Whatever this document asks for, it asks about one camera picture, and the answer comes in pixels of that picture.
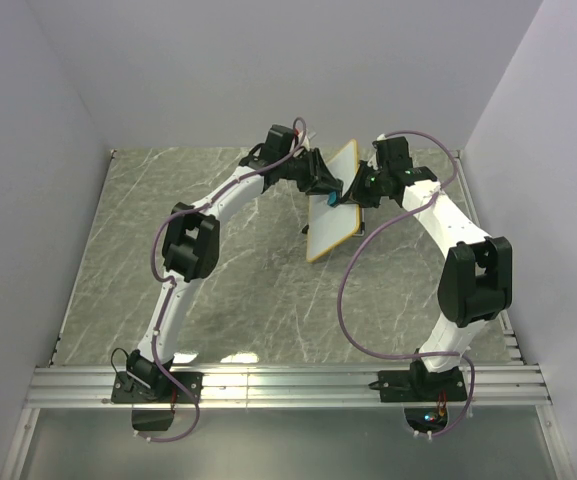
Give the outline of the yellow framed whiteboard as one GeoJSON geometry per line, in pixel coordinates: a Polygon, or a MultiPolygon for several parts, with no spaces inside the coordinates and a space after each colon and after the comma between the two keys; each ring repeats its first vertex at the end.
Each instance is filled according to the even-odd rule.
{"type": "MultiPolygon", "coordinates": [[[[326,161],[326,166],[334,177],[343,182],[342,195],[344,195],[359,168],[357,141],[351,139],[326,161]]],[[[331,206],[328,199],[328,194],[309,198],[306,248],[306,260],[309,263],[315,262],[351,238],[361,226],[361,208],[358,205],[344,203],[331,206]]]]}

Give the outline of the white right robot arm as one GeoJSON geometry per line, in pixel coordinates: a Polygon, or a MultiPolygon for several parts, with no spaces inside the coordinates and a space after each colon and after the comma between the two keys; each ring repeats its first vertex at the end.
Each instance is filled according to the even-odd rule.
{"type": "Polygon", "coordinates": [[[417,401],[464,400],[463,354],[486,323],[512,302],[512,246],[475,225],[427,167],[375,170],[362,162],[349,199],[375,208],[384,197],[424,227],[444,266],[437,287],[440,316],[429,338],[415,352],[407,378],[383,380],[382,385],[392,393],[407,391],[417,401]]]}

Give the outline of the blue whiteboard eraser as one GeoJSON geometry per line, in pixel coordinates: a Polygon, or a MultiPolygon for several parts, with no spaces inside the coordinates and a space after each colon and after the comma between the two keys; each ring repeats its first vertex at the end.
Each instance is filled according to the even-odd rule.
{"type": "Polygon", "coordinates": [[[341,202],[342,195],[338,191],[333,191],[328,194],[327,205],[331,208],[335,208],[341,202]]]}

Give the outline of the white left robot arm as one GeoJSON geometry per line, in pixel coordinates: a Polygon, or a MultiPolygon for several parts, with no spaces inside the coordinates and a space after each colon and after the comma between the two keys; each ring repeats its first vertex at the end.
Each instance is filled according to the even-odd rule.
{"type": "Polygon", "coordinates": [[[177,204],[155,236],[154,243],[162,245],[163,270],[158,270],[155,251],[151,270],[162,289],[144,337],[126,359],[128,379],[148,402],[158,402],[169,393],[174,343],[194,295],[218,263],[221,228],[280,180],[294,181],[306,195],[326,195],[334,201],[348,186],[333,174],[317,148],[289,152],[274,164],[262,158],[262,149],[254,147],[204,199],[177,204]]]}

